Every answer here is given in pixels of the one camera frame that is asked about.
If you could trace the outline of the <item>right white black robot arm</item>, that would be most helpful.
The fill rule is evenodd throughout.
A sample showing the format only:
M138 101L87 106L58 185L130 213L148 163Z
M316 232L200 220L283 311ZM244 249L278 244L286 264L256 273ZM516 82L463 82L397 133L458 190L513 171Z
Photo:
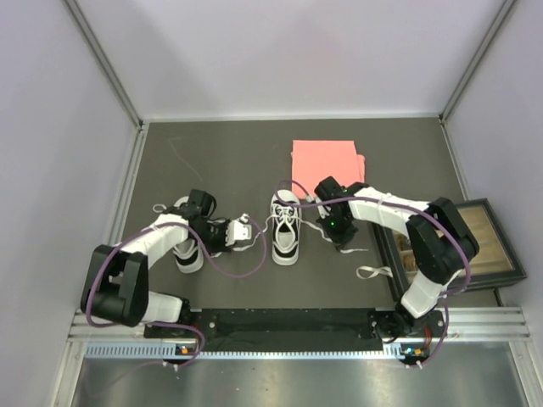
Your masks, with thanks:
M343 187L331 176L319 182L315 194L317 222L337 250L357 233L355 220L390 229L410 243L417 274L395 309L377 318L379 335L418 334L451 282L479 253L477 240L448 198L411 201L361 182Z

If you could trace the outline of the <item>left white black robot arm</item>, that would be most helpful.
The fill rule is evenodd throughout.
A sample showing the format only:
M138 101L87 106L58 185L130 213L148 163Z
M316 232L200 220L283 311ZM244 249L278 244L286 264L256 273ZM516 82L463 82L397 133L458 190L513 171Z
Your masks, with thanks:
M204 259L229 252L235 222L214 218L215 209L212 195L193 189L131 237L97 246L81 294L87 323L95 327L158 323L174 336L187 334L193 324L188 301L151 291L149 272L168 254L181 272L191 274L203 267Z

